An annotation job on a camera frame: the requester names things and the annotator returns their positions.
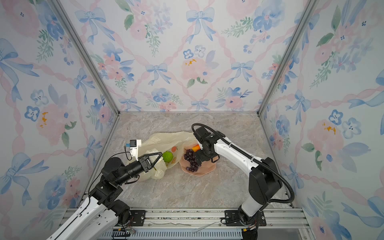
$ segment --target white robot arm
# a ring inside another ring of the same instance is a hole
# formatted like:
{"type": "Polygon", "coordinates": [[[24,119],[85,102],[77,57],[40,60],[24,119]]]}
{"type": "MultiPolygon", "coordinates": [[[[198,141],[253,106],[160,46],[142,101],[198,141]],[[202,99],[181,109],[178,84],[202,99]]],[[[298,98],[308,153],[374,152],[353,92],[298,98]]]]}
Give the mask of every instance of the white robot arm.
{"type": "MultiPolygon", "coordinates": [[[[274,161],[270,158],[256,157],[233,144],[224,134],[204,124],[193,124],[194,136],[199,141],[200,150],[194,152],[197,162],[212,161],[217,156],[229,159],[237,167],[249,174],[249,194],[239,207],[239,221],[245,225],[255,225],[259,213],[269,202],[290,203],[294,193],[289,183],[277,173],[274,161]],[[281,188],[283,182],[289,192],[287,200],[271,199],[281,188]]],[[[141,140],[131,140],[131,154],[137,156],[141,140]]],[[[124,182],[147,172],[155,166],[162,153],[145,154],[125,166],[118,157],[111,157],[101,170],[100,182],[90,191],[79,209],[47,240],[95,240],[116,224],[126,225],[131,220],[130,207],[116,200],[122,192],[124,182]],[[150,156],[157,155],[152,163],[150,156]]]]}

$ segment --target lime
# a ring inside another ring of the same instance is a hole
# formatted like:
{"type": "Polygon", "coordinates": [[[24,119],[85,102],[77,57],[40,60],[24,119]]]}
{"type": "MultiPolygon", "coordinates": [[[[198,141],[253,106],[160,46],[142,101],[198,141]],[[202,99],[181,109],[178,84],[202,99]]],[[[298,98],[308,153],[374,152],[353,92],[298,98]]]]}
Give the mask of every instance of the lime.
{"type": "Polygon", "coordinates": [[[170,162],[173,159],[173,154],[167,151],[163,153],[163,159],[164,159],[164,162],[170,162]]]}

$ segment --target plastic bag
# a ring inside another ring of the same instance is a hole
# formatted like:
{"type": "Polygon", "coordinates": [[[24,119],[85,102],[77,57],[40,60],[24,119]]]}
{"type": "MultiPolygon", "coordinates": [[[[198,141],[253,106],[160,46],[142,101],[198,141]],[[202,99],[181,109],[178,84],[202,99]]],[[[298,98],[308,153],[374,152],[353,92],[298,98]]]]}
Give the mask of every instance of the plastic bag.
{"type": "MultiPolygon", "coordinates": [[[[139,147],[138,156],[145,153],[166,152],[173,154],[173,160],[165,163],[161,158],[154,168],[148,172],[140,173],[139,181],[145,181],[149,178],[160,179],[164,176],[168,168],[175,166],[184,155],[184,146],[196,145],[198,142],[192,132],[174,132],[174,133],[155,133],[139,147]]],[[[153,162],[156,156],[150,157],[153,162]]]]}

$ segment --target marble table surface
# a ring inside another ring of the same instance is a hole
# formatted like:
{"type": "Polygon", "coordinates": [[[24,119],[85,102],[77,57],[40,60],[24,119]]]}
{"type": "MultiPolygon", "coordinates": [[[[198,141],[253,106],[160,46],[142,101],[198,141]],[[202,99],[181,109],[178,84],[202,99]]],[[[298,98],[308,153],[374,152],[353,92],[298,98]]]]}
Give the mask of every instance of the marble table surface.
{"type": "MultiPolygon", "coordinates": [[[[157,132],[192,132],[193,123],[206,124],[224,133],[246,151],[262,158],[273,159],[268,138],[254,113],[121,113],[110,145],[100,169],[108,158],[124,151],[130,139],[145,141],[157,132]]],[[[124,154],[119,156],[126,162],[124,154]]],[[[162,179],[148,179],[131,185],[122,185],[118,199],[131,207],[207,207],[237,208],[247,198],[248,176],[228,159],[221,157],[216,169],[196,177],[182,171],[180,164],[168,169],[162,179]]],[[[285,189],[275,198],[286,199],[285,189]]],[[[268,207],[290,207],[272,203],[268,207]]]]}

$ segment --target grapes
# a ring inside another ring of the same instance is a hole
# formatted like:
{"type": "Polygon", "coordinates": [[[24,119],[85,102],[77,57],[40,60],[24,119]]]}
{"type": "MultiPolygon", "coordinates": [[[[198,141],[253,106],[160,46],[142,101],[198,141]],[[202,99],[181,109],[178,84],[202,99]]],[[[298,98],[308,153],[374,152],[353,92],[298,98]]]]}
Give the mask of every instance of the grapes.
{"type": "Polygon", "coordinates": [[[201,167],[201,164],[197,163],[196,158],[193,155],[193,152],[194,151],[192,149],[188,149],[185,151],[184,159],[189,161],[189,164],[190,164],[189,167],[186,167],[186,170],[190,172],[197,172],[199,167],[201,167]]]}

